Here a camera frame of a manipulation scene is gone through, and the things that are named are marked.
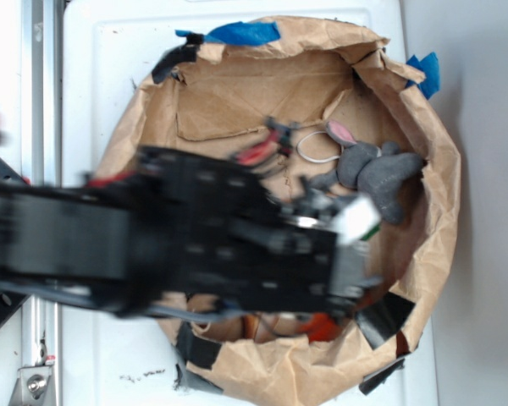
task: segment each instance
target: stuffed toy bunny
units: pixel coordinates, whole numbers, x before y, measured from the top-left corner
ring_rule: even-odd
[[[346,188],[370,195],[386,222],[401,223],[405,214],[397,193],[406,179],[420,173],[423,159],[416,153],[401,153],[393,141],[384,142],[382,148],[356,141],[344,125],[334,120],[328,121],[326,130],[344,150],[337,168],[312,178],[311,187],[328,190],[340,182]]]

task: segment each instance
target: white surface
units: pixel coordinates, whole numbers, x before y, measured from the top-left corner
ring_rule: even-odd
[[[0,2],[0,157],[20,170],[20,0]],[[21,366],[18,311],[0,330],[0,405],[8,404]]]
[[[366,25],[392,38],[390,56],[405,59],[397,1],[179,0],[164,7],[158,0],[74,0],[64,26],[63,184],[78,184],[83,172],[96,167],[133,95],[133,84],[150,73],[165,50],[184,42],[175,37],[175,29],[207,33],[222,24],[271,14]],[[174,355],[155,321],[121,321],[66,309],[63,336],[64,406],[244,404],[205,392],[174,391]],[[144,375],[162,369],[162,374]],[[386,385],[369,397],[355,388],[328,404],[437,405],[431,330],[406,368]]]
[[[508,1],[403,0],[407,50],[463,155],[455,263],[433,317],[441,406],[508,405]]]

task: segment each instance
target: crumpled paper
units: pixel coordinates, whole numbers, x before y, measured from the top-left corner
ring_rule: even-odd
[[[357,140],[380,145],[396,141],[420,154],[422,178],[400,193],[407,218],[383,224],[371,240],[369,273],[384,276],[388,290],[416,304],[402,327],[408,348],[416,348],[450,272],[460,205],[460,155],[434,110],[416,86],[423,73],[392,61],[388,40],[364,27],[326,19],[267,17],[276,21],[279,41],[260,47],[203,44],[196,63],[182,63],[174,77],[154,85],[147,77],[119,121],[97,170],[101,177],[125,170],[139,145],[158,145],[225,158],[265,136],[263,119],[301,124],[294,144],[332,118]],[[315,157],[332,155],[324,135],[303,146]],[[284,174],[266,186],[289,199],[301,192],[297,176],[325,173],[335,162],[313,164],[297,154]],[[345,193],[337,188],[337,193]],[[175,327],[166,325],[173,341]],[[360,383],[396,358],[392,337],[376,350],[351,321],[336,340],[308,343],[306,337],[257,344],[225,342],[212,368],[187,368],[224,394],[267,406],[311,406]]]

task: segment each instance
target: screw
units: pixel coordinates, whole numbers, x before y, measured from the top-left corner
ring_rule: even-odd
[[[27,382],[26,387],[29,392],[32,393],[34,399],[38,399],[40,395],[45,391],[47,381],[41,375],[32,376]]]
[[[7,306],[11,306],[13,304],[13,302],[11,301],[9,296],[7,296],[7,294],[2,294],[2,296],[0,296],[0,298],[2,299],[4,304],[6,304]]]

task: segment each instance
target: red wire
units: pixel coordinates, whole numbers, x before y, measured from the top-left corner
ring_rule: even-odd
[[[133,174],[132,172],[122,172],[122,173],[119,173],[115,176],[112,176],[111,178],[93,179],[86,184],[86,187],[88,187],[88,188],[103,188],[113,182],[119,182],[121,180],[129,178],[130,176],[132,176],[132,174]]]

